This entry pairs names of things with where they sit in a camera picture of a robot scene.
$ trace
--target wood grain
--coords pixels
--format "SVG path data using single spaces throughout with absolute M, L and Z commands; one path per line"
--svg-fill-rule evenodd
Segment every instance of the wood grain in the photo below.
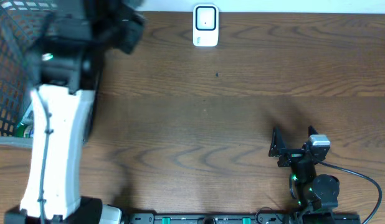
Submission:
M 145 16 L 134 54 L 107 54 L 83 195 L 158 213 L 288 210 L 290 170 L 267 157 L 272 127 L 299 147 L 312 124 L 332 141 L 327 162 L 379 182 L 372 223 L 385 223 L 385 15 L 221 14 L 214 48 L 192 45 L 190 13 Z M 30 156 L 0 146 L 0 222 Z M 364 220 L 376 188 L 316 169 L 340 179 L 337 211 Z

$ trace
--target wall outlet device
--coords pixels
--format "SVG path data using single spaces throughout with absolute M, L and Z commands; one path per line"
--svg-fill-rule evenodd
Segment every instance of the wall outlet device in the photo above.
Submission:
M 212 4 L 199 4 L 193 12 L 192 41 L 198 47 L 214 47 L 219 41 L 219 9 Z

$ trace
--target black wire basket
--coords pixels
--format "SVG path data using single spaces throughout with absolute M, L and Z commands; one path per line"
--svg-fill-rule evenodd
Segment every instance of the black wire basket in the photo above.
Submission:
M 0 136 L 13 136 L 31 103 L 24 52 L 40 35 L 51 0 L 0 1 Z M 55 33 L 51 26 L 49 33 Z

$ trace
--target black cable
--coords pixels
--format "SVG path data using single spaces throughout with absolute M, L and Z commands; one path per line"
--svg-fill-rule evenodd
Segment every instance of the black cable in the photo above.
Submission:
M 367 177 L 366 175 L 360 174 L 358 172 L 355 172 L 355 171 L 352 171 L 352 170 L 349 170 L 349 169 L 345 169 L 345 168 L 342 168 L 342 167 L 338 167 L 338 166 L 335 166 L 335 165 L 331 165 L 331 164 L 322 162 L 322 161 L 318 160 L 315 156 L 313 156 L 311 153 L 310 153 L 310 155 L 311 155 L 311 157 L 313 158 L 314 161 L 318 162 L 319 164 L 321 164 L 323 166 L 327 166 L 327 167 L 330 167 L 330 168 L 334 168 L 334 169 L 337 169 L 337 170 L 341 170 L 341 171 L 347 172 L 349 174 L 356 175 L 358 177 L 361 177 L 363 179 L 366 179 L 366 180 L 370 181 L 371 183 L 373 183 L 375 185 L 375 187 L 377 187 L 377 189 L 378 189 L 378 201 L 377 201 L 377 204 L 375 205 L 373 211 L 369 214 L 369 216 L 362 223 L 362 224 L 367 224 L 368 221 L 370 221 L 370 219 L 372 219 L 372 217 L 375 215 L 375 213 L 377 212 L 379 206 L 381 205 L 382 190 L 381 190 L 381 187 L 379 186 L 379 184 L 375 180 L 371 179 L 370 177 Z
M 52 130 L 50 129 L 50 113 L 49 110 L 46 106 L 43 104 L 43 100 L 40 97 L 38 89 L 33 90 L 36 92 L 36 95 L 42 104 L 44 114 L 45 114 L 45 120 L 46 120 L 46 129 L 44 130 L 45 132 L 45 143 L 44 143 L 44 150 L 43 150 L 43 158 L 42 158 L 42 170 L 40 171 L 40 183 L 39 183 L 39 198 L 37 201 L 40 204 L 40 223 L 44 224 L 45 223 L 45 211 L 44 211 L 44 204 L 45 204 L 45 199 L 43 198 L 44 190 L 44 173 L 45 173 L 45 164 L 47 160 L 47 151 L 49 149 L 49 136 L 52 133 Z
M 54 20 L 55 20 L 54 12 L 50 12 L 44 17 L 44 23 L 40 28 L 40 37 L 44 37 L 46 35 L 46 33 L 49 31 L 51 23 L 53 23 Z
M 259 211 L 257 211 L 257 213 L 256 213 L 256 215 L 255 215 L 255 221 L 257 222 L 257 224 L 262 224 L 262 223 L 259 222 L 258 216 L 259 216 L 260 212 L 261 212 L 264 208 L 270 209 L 270 210 L 274 213 L 274 215 L 277 217 L 277 219 L 280 220 L 280 222 L 282 222 L 282 219 L 277 215 L 277 212 L 276 212 L 274 209 L 272 209 L 272 208 L 270 208 L 270 207 L 262 207 L 261 209 L 259 209 Z

